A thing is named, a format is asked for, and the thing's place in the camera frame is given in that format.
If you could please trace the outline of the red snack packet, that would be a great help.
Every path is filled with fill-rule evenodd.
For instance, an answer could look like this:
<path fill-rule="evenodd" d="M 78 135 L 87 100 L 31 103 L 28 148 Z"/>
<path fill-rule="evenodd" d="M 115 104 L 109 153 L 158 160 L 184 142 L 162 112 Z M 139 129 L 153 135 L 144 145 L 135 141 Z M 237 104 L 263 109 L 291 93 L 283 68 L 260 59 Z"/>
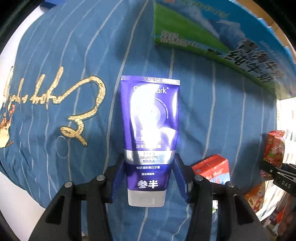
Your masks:
<path fill-rule="evenodd" d="M 272 180 L 272 166 L 280 168 L 285 155 L 285 131 L 273 130 L 268 133 L 263 160 L 260 162 L 260 175 L 264 181 Z"/>

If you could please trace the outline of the orange snack packet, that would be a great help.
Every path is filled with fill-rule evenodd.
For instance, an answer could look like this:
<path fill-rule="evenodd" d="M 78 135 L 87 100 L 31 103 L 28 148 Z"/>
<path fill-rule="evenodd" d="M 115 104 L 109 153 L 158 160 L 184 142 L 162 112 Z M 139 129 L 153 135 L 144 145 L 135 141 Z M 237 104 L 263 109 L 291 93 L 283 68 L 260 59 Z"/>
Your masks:
<path fill-rule="evenodd" d="M 263 181 L 261 184 L 254 186 L 249 190 L 247 194 L 245 194 L 245 199 L 251 206 L 254 213 L 258 212 L 264 203 L 265 196 L 265 182 Z"/>

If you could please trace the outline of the red white milk carton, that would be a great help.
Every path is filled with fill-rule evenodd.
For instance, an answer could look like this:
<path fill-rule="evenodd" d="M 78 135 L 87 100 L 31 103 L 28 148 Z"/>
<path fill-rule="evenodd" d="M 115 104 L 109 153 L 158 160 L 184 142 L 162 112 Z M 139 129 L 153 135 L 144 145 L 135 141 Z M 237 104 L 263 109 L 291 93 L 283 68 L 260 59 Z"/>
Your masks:
<path fill-rule="evenodd" d="M 220 155 L 212 155 L 191 165 L 196 175 L 201 175 L 212 183 L 224 185 L 230 181 L 228 160 Z"/>

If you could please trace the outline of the purple toothpaste tube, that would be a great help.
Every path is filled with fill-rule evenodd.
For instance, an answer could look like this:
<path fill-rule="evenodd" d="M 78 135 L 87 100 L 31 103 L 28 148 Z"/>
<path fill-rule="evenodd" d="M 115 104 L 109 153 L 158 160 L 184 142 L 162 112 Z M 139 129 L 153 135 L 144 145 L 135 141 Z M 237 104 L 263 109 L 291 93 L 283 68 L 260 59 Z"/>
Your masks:
<path fill-rule="evenodd" d="M 122 76 L 121 108 L 125 137 L 128 204 L 165 204 L 179 134 L 176 79 Z"/>

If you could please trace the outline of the blue striped blanket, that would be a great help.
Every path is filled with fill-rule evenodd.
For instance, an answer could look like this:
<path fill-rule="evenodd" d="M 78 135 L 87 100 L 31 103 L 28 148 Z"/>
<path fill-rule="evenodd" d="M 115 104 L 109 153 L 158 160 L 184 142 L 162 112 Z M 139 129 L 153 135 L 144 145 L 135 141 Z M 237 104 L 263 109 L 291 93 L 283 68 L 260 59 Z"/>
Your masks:
<path fill-rule="evenodd" d="M 60 104 L 8 102 L 9 145 L 1 173 L 46 207 L 66 182 L 85 183 L 123 149 L 121 75 L 181 81 L 177 151 L 190 165 L 204 155 L 230 162 L 247 190 L 261 179 L 265 134 L 276 126 L 275 99 L 238 72 L 153 41 L 152 1 L 68 1 L 36 20 L 21 40 L 11 94 L 53 94 Z"/>

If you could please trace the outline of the cardboard box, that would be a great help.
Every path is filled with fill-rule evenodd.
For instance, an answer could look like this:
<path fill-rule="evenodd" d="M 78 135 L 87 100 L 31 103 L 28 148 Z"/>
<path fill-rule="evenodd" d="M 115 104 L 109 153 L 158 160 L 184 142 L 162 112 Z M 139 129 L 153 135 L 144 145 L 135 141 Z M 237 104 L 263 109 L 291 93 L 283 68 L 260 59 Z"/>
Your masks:
<path fill-rule="evenodd" d="M 237 1 L 155 1 L 154 42 L 222 63 L 279 100 L 295 97 L 291 51 Z"/>

